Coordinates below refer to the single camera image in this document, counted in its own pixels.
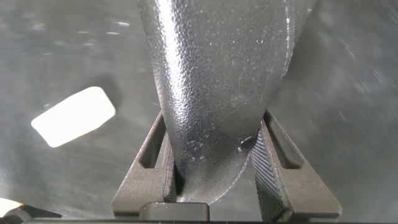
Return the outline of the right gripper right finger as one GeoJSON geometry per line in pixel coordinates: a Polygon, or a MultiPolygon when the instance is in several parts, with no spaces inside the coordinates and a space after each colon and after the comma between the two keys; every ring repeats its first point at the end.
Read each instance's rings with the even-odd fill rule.
{"type": "Polygon", "coordinates": [[[338,199],[273,114],[266,111],[251,149],[259,208],[265,222],[335,222],[338,199]]]}

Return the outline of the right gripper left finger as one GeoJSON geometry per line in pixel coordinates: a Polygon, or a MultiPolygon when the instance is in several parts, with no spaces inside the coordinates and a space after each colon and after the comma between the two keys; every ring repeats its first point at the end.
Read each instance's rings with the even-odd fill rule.
{"type": "Polygon", "coordinates": [[[175,202],[174,155],[159,114],[111,202],[116,217],[138,215],[151,202],[175,202]]]}

